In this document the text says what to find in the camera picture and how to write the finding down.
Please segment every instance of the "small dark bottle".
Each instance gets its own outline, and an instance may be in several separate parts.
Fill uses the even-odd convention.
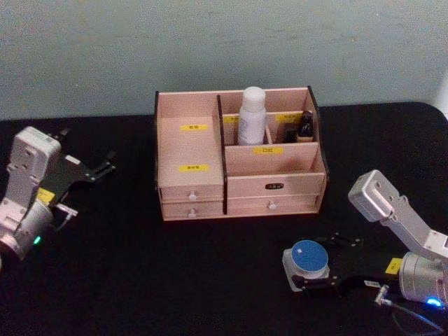
[[[313,141],[313,113],[304,111],[297,128],[296,142]]]

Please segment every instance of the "wooden organizer box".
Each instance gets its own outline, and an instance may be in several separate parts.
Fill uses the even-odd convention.
[[[328,168],[311,88],[265,90],[259,146],[237,146],[242,92],[156,93],[155,187],[165,221],[319,212]],[[282,143],[305,110],[314,142]]]

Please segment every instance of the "bottle cap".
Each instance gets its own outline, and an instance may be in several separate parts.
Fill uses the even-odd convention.
[[[265,108],[266,94],[263,89],[251,86],[243,91],[243,109],[248,112],[260,112]]]

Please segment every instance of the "wooden drawer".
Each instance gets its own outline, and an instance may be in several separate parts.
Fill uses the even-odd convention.
[[[231,216],[312,213],[315,195],[230,198],[227,211]]]
[[[182,185],[161,189],[162,203],[222,201],[222,185]]]
[[[223,202],[189,202],[162,204],[165,218],[203,218],[223,215]]]
[[[227,180],[228,195],[229,198],[318,195],[324,176],[324,173],[231,176]]]

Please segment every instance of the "black label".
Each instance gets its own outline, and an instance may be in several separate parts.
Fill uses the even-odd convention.
[[[273,189],[282,189],[283,184],[282,183],[269,183],[265,186],[266,189],[273,190]]]

